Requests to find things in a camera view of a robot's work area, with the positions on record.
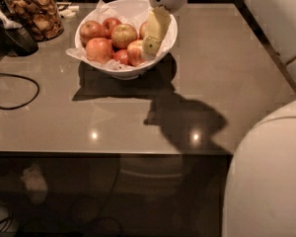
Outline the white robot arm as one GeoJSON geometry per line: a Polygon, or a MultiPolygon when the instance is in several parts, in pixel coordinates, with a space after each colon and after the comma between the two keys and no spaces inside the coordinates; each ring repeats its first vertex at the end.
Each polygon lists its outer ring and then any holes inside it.
{"type": "Polygon", "coordinates": [[[185,124],[185,111],[185,102],[165,99],[145,121],[197,154],[185,182],[188,237],[296,237],[296,100],[277,104],[233,154],[211,143],[223,115],[204,107],[185,124]]]}

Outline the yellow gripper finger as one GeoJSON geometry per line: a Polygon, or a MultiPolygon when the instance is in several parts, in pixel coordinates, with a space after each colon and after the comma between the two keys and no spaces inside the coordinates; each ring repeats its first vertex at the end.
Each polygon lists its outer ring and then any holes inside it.
{"type": "Polygon", "coordinates": [[[171,22],[169,11],[163,7],[153,8],[147,17],[142,48],[145,56],[156,56],[171,22]]]}

